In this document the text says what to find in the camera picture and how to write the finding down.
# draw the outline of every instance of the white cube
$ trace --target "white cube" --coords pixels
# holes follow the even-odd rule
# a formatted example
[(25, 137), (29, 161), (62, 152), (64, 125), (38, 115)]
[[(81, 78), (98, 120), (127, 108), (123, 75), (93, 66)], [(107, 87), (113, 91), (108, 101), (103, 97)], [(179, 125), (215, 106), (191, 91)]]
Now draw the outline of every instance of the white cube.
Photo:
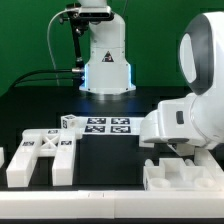
[(79, 128), (79, 119), (74, 115), (66, 115), (61, 117), (62, 129), (75, 129)]

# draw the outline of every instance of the black cable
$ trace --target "black cable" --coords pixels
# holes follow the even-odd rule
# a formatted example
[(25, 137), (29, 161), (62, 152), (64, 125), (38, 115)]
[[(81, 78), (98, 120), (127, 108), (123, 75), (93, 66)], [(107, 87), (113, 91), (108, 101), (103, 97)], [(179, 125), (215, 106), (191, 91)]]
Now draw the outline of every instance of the black cable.
[(56, 81), (57, 79), (59, 80), (74, 80), (74, 79), (80, 79), (80, 77), (67, 77), (67, 78), (46, 78), (46, 79), (26, 79), (22, 80), (16, 83), (16, 85), (24, 83), (24, 82), (38, 82), (38, 81)]
[(74, 48), (75, 48), (75, 56), (76, 56), (76, 58), (82, 58), (80, 43), (79, 43), (79, 37), (76, 34), (73, 27), (72, 27), (72, 36), (73, 36), (73, 43), (74, 43)]
[(125, 1), (125, 6), (124, 6), (124, 10), (123, 10), (123, 14), (122, 14), (122, 17), (124, 18), (125, 14), (126, 14), (126, 10), (128, 8), (128, 0)]
[(17, 83), (21, 82), (23, 79), (33, 76), (33, 75), (37, 75), (37, 74), (46, 74), (46, 73), (50, 73), (50, 74), (55, 74), (55, 73), (72, 73), (72, 69), (56, 69), (56, 70), (52, 70), (52, 69), (45, 69), (45, 70), (37, 70), (37, 71), (32, 71), (32, 72), (28, 72), (25, 75), (20, 76), (18, 79), (16, 79), (9, 87), (9, 89), (14, 88)]

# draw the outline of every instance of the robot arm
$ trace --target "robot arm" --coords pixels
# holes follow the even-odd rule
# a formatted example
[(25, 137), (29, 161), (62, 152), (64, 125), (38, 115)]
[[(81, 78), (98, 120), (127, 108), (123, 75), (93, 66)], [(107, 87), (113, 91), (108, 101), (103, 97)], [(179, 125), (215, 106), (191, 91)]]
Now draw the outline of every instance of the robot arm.
[(189, 24), (179, 61), (193, 93), (160, 102), (141, 124), (141, 142), (207, 149), (224, 143), (223, 26), (223, 12), (201, 14)]
[[(80, 0), (82, 5), (67, 8), (76, 49), (76, 67), (85, 66), (85, 81), (80, 90), (99, 96), (117, 95), (135, 90), (131, 68), (125, 59), (125, 22), (107, 6), (106, 0)], [(90, 60), (81, 57), (78, 38), (90, 30)]]

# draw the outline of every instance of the blue light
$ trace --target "blue light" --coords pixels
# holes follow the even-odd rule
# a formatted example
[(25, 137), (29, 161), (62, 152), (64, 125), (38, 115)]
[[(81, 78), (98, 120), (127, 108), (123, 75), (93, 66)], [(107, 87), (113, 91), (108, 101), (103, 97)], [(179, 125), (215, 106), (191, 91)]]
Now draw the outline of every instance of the blue light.
[(131, 65), (129, 64), (128, 65), (128, 75), (129, 75), (129, 77), (128, 77), (128, 82), (129, 82), (129, 87), (132, 87), (132, 83), (131, 83)]
[(85, 81), (83, 83), (83, 86), (87, 87), (87, 81), (88, 81), (88, 65), (85, 65), (85, 74), (84, 74)]

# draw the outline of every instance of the white plastic piece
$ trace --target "white plastic piece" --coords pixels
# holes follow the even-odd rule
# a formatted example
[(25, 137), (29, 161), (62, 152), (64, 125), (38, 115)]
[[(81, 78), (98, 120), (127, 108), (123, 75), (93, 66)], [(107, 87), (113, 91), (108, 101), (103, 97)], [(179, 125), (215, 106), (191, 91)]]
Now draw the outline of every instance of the white plastic piece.
[(66, 131), (62, 133), (52, 168), (54, 186), (72, 185), (75, 152), (76, 139), (74, 132)]
[(219, 191), (222, 186), (213, 173), (204, 166), (187, 166), (180, 158), (161, 158), (159, 166), (144, 167), (143, 183), (150, 191)]
[(160, 133), (158, 126), (158, 111), (154, 110), (149, 113), (141, 123), (140, 142), (143, 143), (160, 143)]
[(80, 127), (80, 119), (73, 114), (61, 117), (61, 128), (73, 129), (76, 132), (76, 137), (78, 139), (82, 138), (83, 130)]
[(76, 136), (74, 130), (26, 130), (23, 141), (7, 168), (8, 187), (27, 187), (37, 159), (55, 157), (53, 185), (72, 185)]
[(2, 167), (2, 165), (4, 164), (5, 159), (4, 159), (4, 150), (3, 148), (0, 148), (0, 168)]
[(145, 166), (146, 167), (153, 167), (154, 166), (154, 163), (153, 163), (153, 161), (151, 159), (147, 159), (145, 161)]
[[(0, 192), (0, 219), (224, 218), (224, 172), (205, 149), (196, 149), (194, 164), (206, 168), (209, 177), (192, 172), (192, 167), (186, 175), (183, 161), (168, 159), (165, 166), (151, 170), (156, 178), (151, 178), (152, 191)], [(169, 178), (164, 178), (162, 167)], [(172, 173), (180, 174), (181, 167), (186, 179), (197, 178), (192, 178), (191, 187), (185, 184), (175, 190), (172, 184), (180, 176)], [(214, 182), (222, 191), (214, 188)]]
[(23, 138), (6, 170), (8, 187), (27, 187), (29, 185), (41, 144), (41, 134)]

